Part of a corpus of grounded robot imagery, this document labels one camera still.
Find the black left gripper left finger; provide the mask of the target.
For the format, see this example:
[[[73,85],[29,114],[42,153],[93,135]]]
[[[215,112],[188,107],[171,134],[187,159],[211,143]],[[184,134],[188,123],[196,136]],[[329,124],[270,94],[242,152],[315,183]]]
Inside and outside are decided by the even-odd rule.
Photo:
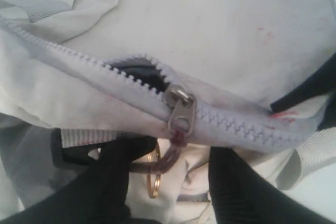
[[[153,137],[124,138],[105,145],[101,156],[62,190],[2,223],[155,223],[135,218],[125,200],[131,163],[152,152]]]

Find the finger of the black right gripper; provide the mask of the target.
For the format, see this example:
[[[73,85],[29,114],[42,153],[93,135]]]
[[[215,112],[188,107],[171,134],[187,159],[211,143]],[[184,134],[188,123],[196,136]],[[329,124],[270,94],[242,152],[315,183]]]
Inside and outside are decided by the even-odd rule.
[[[272,111],[285,111],[314,97],[335,90],[335,53],[310,77],[270,105]]]

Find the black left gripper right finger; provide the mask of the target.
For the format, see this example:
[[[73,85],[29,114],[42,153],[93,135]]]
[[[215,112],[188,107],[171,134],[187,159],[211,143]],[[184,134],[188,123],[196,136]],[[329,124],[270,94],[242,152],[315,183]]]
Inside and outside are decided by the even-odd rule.
[[[331,223],[277,190],[231,148],[211,147],[209,192],[217,223]]]

